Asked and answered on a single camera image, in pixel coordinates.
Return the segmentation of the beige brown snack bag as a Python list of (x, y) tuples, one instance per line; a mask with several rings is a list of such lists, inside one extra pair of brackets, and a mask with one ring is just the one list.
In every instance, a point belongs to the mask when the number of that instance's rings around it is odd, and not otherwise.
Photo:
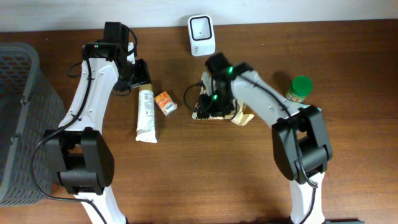
[[(201, 82), (203, 86), (201, 87), (200, 97), (211, 96), (210, 91), (210, 82), (211, 77), (208, 72), (203, 72), (201, 76)], [(232, 102), (232, 111), (227, 112), (226, 115), (211, 115), (210, 113), (199, 113), (194, 111), (192, 113), (192, 118), (195, 120), (230, 120), (232, 123), (238, 126), (245, 126), (253, 119), (254, 115), (250, 112), (248, 113), (248, 109), (246, 109), (247, 105), (242, 101), (238, 100), (238, 107), (235, 105), (235, 100)]]

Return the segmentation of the white tube gold cap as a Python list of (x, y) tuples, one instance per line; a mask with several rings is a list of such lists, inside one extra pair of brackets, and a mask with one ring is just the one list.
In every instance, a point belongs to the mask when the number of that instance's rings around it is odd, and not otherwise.
[(151, 84), (139, 87), (136, 141), (157, 143), (155, 135), (154, 93)]

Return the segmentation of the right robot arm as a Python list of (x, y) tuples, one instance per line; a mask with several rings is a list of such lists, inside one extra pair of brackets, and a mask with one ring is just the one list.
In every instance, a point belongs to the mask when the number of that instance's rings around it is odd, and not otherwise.
[(209, 57), (205, 66), (210, 74), (201, 82), (206, 96), (195, 112), (233, 119), (238, 101), (249, 106), (270, 127), (274, 161), (289, 181), (289, 222), (326, 223), (322, 182), (333, 153), (321, 109), (287, 100), (250, 65), (233, 65), (222, 53)]

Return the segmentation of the orange small carton box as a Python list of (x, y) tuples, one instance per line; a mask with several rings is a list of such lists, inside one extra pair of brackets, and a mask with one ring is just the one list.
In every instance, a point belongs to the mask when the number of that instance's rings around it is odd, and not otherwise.
[(166, 91), (163, 91), (162, 93), (157, 95), (154, 99), (155, 102), (157, 103), (157, 106), (166, 116), (168, 116), (178, 108), (176, 102), (173, 101), (171, 96)]

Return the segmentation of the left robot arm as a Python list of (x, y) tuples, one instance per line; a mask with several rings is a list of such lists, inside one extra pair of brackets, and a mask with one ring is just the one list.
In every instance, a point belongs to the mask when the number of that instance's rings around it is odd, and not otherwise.
[(121, 22), (106, 22), (103, 38), (82, 47), (81, 75), (71, 106), (56, 130), (46, 130), (43, 148), (57, 185), (81, 203), (92, 223), (127, 223), (111, 188), (114, 157), (102, 127), (113, 91), (150, 84), (147, 64), (137, 59), (137, 41)]

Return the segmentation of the teal snack packet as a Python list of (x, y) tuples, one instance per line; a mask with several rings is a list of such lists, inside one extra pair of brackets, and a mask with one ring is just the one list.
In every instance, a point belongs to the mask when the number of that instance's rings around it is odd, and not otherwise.
[(319, 108), (315, 105), (309, 105), (308, 107), (306, 107), (307, 110), (315, 110), (317, 109), (318, 111), (322, 111), (322, 108)]

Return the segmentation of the green lid jar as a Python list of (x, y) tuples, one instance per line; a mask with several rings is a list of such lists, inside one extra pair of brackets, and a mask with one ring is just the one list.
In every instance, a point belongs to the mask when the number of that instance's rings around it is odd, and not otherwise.
[(313, 82), (309, 77), (297, 76), (292, 80), (286, 98), (296, 103), (302, 103), (313, 90)]

